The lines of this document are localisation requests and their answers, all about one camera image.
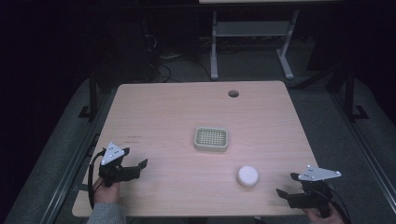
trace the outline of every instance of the perforated tray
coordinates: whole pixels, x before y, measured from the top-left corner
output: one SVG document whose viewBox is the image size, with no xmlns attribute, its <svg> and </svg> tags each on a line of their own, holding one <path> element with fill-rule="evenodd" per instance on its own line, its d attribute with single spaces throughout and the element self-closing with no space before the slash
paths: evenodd
<svg viewBox="0 0 396 224">
<path fill-rule="evenodd" d="M 197 150 L 223 152 L 227 150 L 228 132 L 221 128 L 197 128 L 194 147 Z"/>
</svg>

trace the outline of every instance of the metal frame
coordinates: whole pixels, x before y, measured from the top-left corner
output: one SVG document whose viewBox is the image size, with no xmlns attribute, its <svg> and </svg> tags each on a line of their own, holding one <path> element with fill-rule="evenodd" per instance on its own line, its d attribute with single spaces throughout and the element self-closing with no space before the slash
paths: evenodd
<svg viewBox="0 0 396 224">
<path fill-rule="evenodd" d="M 349 115 L 345 113 L 343 101 L 340 99 L 339 96 L 336 96 L 335 94 L 331 94 L 331 98 L 333 103 L 336 105 L 336 108 L 338 109 L 338 112 L 340 113 L 344 123 L 355 137 L 359 147 L 361 148 L 361 151 L 365 156 L 365 159 L 368 161 L 369 168 L 373 172 L 373 176 L 378 186 L 381 188 L 390 207 L 396 214 L 396 189 L 393 187 L 388 176 L 385 174 L 384 170 L 376 159 L 372 149 L 365 141 L 357 124 L 350 119 Z"/>
<path fill-rule="evenodd" d="M 97 110 L 96 78 L 95 73 L 92 71 L 90 74 L 90 106 L 82 107 L 78 117 L 89 118 L 89 122 L 92 122 L 96 116 Z"/>
<path fill-rule="evenodd" d="M 174 3 L 161 3 L 151 4 L 144 1 L 135 4 L 126 5 L 111 5 L 111 1 L 104 2 L 101 6 L 90 7 L 92 9 L 138 9 L 138 10 L 217 10 L 224 8 L 246 9 L 246 8 L 285 8 L 285 7 L 333 7 L 340 6 L 344 3 L 342 0 L 328 0 L 328 1 L 289 1 L 289 2 L 248 2 L 248 3 L 213 3 L 213 4 L 174 4 Z"/>
<path fill-rule="evenodd" d="M 102 98 L 101 105 L 111 105 L 113 97 L 110 95 L 104 95 Z M 64 200 L 67 197 L 69 190 L 72 188 L 73 180 L 78 172 L 80 165 L 83 163 L 87 148 L 90 148 L 91 139 L 97 138 L 97 133 L 102 131 L 103 125 L 106 120 L 107 113 L 104 111 L 105 106 L 99 106 L 96 117 L 93 118 L 92 122 L 86 127 L 85 134 L 81 136 L 81 140 L 76 147 L 72 159 L 64 170 L 64 175 L 61 178 L 57 188 L 52 192 L 50 203 L 43 217 L 41 218 L 40 224 L 43 223 L 54 223 L 56 217 L 61 211 Z"/>
<path fill-rule="evenodd" d="M 285 36 L 285 42 L 281 49 L 277 49 L 277 57 L 283 68 L 283 72 L 287 79 L 293 79 L 286 52 L 288 50 L 291 36 L 294 31 L 295 23 L 299 14 L 299 9 L 294 9 L 290 21 L 244 21 L 244 22 L 224 22 L 217 21 L 217 11 L 213 12 L 212 23 L 212 50 L 210 52 L 210 78 L 212 80 L 219 79 L 218 58 L 216 53 L 217 36 Z M 286 31 L 282 30 L 284 23 L 287 23 Z"/>
</svg>

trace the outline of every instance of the human hand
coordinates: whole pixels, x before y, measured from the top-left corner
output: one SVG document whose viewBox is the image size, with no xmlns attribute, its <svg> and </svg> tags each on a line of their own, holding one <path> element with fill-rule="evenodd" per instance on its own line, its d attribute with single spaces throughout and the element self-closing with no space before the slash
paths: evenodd
<svg viewBox="0 0 396 224">
<path fill-rule="evenodd" d="M 312 224 L 346 224 L 343 217 L 338 213 L 331 203 L 329 203 L 330 216 L 323 218 L 320 216 L 320 212 L 313 208 L 304 208 L 306 216 Z"/>
<path fill-rule="evenodd" d="M 117 203 L 120 198 L 120 182 L 113 183 L 109 188 L 105 186 L 104 179 L 99 177 L 93 184 L 93 201 L 95 203 Z"/>
</svg>

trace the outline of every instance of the table top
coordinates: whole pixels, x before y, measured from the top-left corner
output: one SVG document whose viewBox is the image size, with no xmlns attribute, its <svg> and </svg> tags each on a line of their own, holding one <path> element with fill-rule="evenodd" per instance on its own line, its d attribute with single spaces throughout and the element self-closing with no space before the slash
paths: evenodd
<svg viewBox="0 0 396 224">
<path fill-rule="evenodd" d="M 202 4 L 211 3 L 303 3 L 303 2 L 336 2 L 342 0 L 199 0 Z"/>
<path fill-rule="evenodd" d="M 198 127 L 226 129 L 228 149 L 196 150 Z M 301 214 L 276 189 L 302 192 L 290 173 L 317 164 L 280 81 L 121 85 L 94 154 L 109 142 L 131 149 L 124 167 L 148 159 L 139 179 L 121 183 L 120 204 L 134 217 Z M 259 172 L 252 188 L 236 180 L 244 165 Z M 88 192 L 81 190 L 73 214 L 87 217 L 91 211 Z"/>
</svg>

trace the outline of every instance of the dark background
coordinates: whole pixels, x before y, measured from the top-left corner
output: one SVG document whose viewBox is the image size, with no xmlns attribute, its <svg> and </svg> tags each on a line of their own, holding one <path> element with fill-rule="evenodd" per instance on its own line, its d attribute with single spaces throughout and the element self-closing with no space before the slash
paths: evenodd
<svg viewBox="0 0 396 224">
<path fill-rule="evenodd" d="M 161 1 L 142 2 L 147 6 Z M 100 6 L 96 1 L 85 3 Z M 134 1 L 115 3 L 134 5 Z M 310 69 L 349 62 L 356 77 L 371 88 L 396 123 L 394 11 L 391 0 L 351 2 L 331 10 L 306 8 L 294 38 L 318 40 Z M 149 82 L 153 78 L 149 63 L 155 56 L 147 55 L 143 33 L 149 31 L 175 47 L 190 45 L 196 37 L 208 36 L 210 22 L 210 11 L 131 14 L 87 9 L 73 1 L 1 1 L 0 221 L 7 216 L 73 93 L 92 72 L 99 76 L 103 91 L 121 82 Z M 117 61 L 122 60 L 131 62 L 130 67 L 119 67 Z M 109 72 L 114 68 L 117 74 Z"/>
</svg>

